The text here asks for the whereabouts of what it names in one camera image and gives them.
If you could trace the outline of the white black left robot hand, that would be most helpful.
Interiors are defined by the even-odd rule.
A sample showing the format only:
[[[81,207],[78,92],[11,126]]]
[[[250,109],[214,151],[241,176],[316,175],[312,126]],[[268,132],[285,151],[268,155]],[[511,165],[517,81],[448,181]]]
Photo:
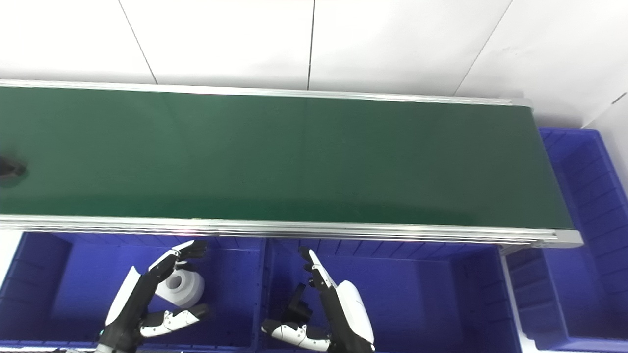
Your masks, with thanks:
[[[144,339],[191,326],[209,315],[208,304],[150,313],[148,306],[159,284],[175,270],[186,270],[188,260],[202,258],[207,242],[191,240],[167,250],[141,274],[131,267],[108,311],[97,342],[97,353],[134,353]]]

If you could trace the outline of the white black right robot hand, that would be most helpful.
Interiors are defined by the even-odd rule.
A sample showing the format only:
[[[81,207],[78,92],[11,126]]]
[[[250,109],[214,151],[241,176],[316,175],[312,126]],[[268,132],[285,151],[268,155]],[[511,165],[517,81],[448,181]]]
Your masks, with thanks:
[[[337,284],[316,253],[300,246],[307,285],[316,289],[328,322],[328,330],[312,326],[312,309],[302,300],[307,287],[300,283],[278,320],[265,319],[261,331],[292,346],[323,353],[374,353],[374,331],[363,299],[350,281]]]

